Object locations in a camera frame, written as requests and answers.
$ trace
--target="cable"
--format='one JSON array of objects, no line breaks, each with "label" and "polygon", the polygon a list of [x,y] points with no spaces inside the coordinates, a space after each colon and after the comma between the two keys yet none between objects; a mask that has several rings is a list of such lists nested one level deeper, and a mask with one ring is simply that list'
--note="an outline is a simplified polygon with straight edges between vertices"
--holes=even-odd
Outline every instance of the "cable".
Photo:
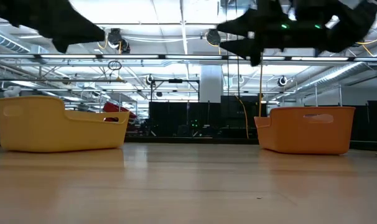
[{"label": "cable", "polygon": [[119,41],[119,54],[122,54],[122,41]]},{"label": "cable", "polygon": [[99,46],[99,48],[101,48],[101,49],[103,49],[103,50],[107,48],[107,44],[108,44],[108,34],[106,35],[106,40],[105,40],[105,41],[106,41],[106,44],[104,45],[104,47],[101,46],[99,42],[97,42],[97,45]]},{"label": "cable", "polygon": [[261,54],[261,80],[259,87],[259,117],[262,117],[262,77],[263,77],[263,53]]},{"label": "cable", "polygon": [[362,45],[363,47],[364,47],[364,49],[372,56],[372,57],[375,57],[371,52],[370,52],[370,50],[368,50],[368,48],[366,47],[366,46],[364,46],[364,45]]},{"label": "cable", "polygon": [[237,95],[234,94],[234,96],[237,98],[238,101],[243,105],[244,108],[244,114],[245,114],[245,130],[246,130],[246,138],[249,139],[249,134],[248,134],[248,117],[246,115],[246,109],[244,103],[238,98]]},{"label": "cable", "polygon": [[370,42],[357,42],[357,44],[366,45],[366,44],[372,44],[372,43],[375,43],[375,42],[377,42],[377,39],[372,40]]}]

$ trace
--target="red object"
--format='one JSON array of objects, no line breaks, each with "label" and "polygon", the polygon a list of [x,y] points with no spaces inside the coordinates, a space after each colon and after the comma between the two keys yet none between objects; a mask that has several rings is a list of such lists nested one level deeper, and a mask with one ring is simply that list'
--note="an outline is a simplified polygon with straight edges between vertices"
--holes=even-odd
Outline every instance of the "red object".
[{"label": "red object", "polygon": [[[119,112],[119,106],[113,103],[107,102],[103,107],[103,111],[104,112]],[[127,111],[129,110],[124,107],[121,107],[121,112],[127,112]],[[130,112],[131,113],[129,115],[129,119],[136,119],[137,118],[136,114],[132,113],[132,111]]]}]

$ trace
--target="wooden table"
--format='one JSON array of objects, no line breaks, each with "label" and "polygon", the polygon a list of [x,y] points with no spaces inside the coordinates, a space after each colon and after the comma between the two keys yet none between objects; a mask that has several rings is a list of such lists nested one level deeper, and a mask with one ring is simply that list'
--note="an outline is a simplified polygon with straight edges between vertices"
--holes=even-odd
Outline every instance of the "wooden table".
[{"label": "wooden table", "polygon": [[257,146],[0,149],[0,223],[377,223],[377,157]]}]

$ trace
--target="ceiling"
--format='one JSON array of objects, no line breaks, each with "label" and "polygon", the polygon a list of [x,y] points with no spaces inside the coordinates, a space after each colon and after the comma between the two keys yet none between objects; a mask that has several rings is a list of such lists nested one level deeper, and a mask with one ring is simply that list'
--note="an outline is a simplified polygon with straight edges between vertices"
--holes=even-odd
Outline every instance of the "ceiling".
[{"label": "ceiling", "polygon": [[[227,14],[224,6],[224,1],[219,0],[70,0],[74,8],[87,19],[109,31],[111,28],[120,28],[122,35],[125,37],[130,46],[131,54],[189,54],[189,55],[226,55],[228,52],[218,47],[211,46],[208,42],[201,38],[207,33],[207,30],[214,28],[216,24],[225,21],[226,19],[234,19],[242,15],[248,7],[248,3],[253,3],[250,0],[237,0],[237,10],[234,7],[235,2],[230,4],[233,7],[228,7]],[[343,1],[350,7],[356,5],[358,1]],[[5,36],[16,40],[24,46],[39,45],[51,54],[57,54],[50,39],[38,36],[36,30],[28,27],[13,27],[7,21],[0,19],[0,32]],[[185,47],[184,39],[187,39],[187,48]],[[377,39],[377,21],[365,38],[365,42]],[[89,43],[76,44],[68,48],[68,54],[116,54],[116,50],[106,45],[105,49],[101,47],[105,43]],[[377,47],[377,41],[367,45],[367,48],[373,51]],[[0,46],[0,53],[13,53],[8,49]],[[267,49],[265,56],[313,56],[312,49],[287,49],[285,52],[280,52],[276,49]],[[324,53],[324,57],[346,56],[353,57],[355,55],[370,56],[365,53],[363,47],[350,48],[340,54]],[[2,60],[4,62],[12,63],[14,60]],[[155,60],[146,63],[142,67],[123,67],[118,72],[106,72],[108,78],[123,77],[128,83],[98,83],[96,88],[105,89],[146,89],[148,86],[143,86],[146,81],[146,76],[152,74],[159,79],[181,78],[197,80],[201,75],[202,63],[170,63],[166,66],[152,66],[156,64]],[[19,66],[19,68],[31,73],[38,73],[39,67],[35,66]],[[241,63],[239,66],[236,63],[222,63],[220,64],[227,83],[228,77],[232,90],[240,88],[244,90],[258,90],[260,88],[260,67],[251,67],[247,63]],[[332,66],[329,64],[317,65],[265,65],[263,67],[263,90],[279,90],[284,89],[277,86],[277,79],[282,75],[286,76],[291,82],[286,88],[292,88],[297,83],[300,84],[311,77],[325,71]],[[49,72],[48,76],[51,78],[72,77],[72,78],[92,78],[94,80],[104,76],[106,67],[53,67],[43,66],[43,72]],[[372,75],[373,72],[359,74],[351,79],[361,79],[367,75]],[[343,83],[350,83],[353,80],[344,81]],[[164,83],[159,87],[160,90],[193,90],[192,86],[186,83]],[[124,93],[132,100],[138,100],[139,103],[145,104],[148,93]],[[117,95],[111,95],[111,99],[118,100]],[[197,96],[194,93],[166,93],[159,100],[196,100]]]}]

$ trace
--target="ceiling pipe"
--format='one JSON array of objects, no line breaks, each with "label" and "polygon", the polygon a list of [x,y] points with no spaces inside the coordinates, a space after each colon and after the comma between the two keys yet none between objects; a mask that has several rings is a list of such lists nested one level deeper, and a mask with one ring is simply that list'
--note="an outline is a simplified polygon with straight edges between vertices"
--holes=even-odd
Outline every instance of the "ceiling pipe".
[{"label": "ceiling pipe", "polygon": [[[371,49],[374,56],[377,57],[377,47]],[[313,76],[311,79],[301,83],[297,87],[290,88],[288,91],[296,91],[300,93],[313,88],[314,86],[327,86],[331,83],[339,82],[340,80],[357,75],[370,69],[370,66],[366,62],[354,62],[341,67],[333,67],[325,72]],[[291,94],[276,95],[275,99],[290,96]]]},{"label": "ceiling pipe", "polygon": [[29,53],[30,48],[24,46],[21,41],[15,40],[11,35],[7,35],[0,30],[0,46],[17,53]]}]

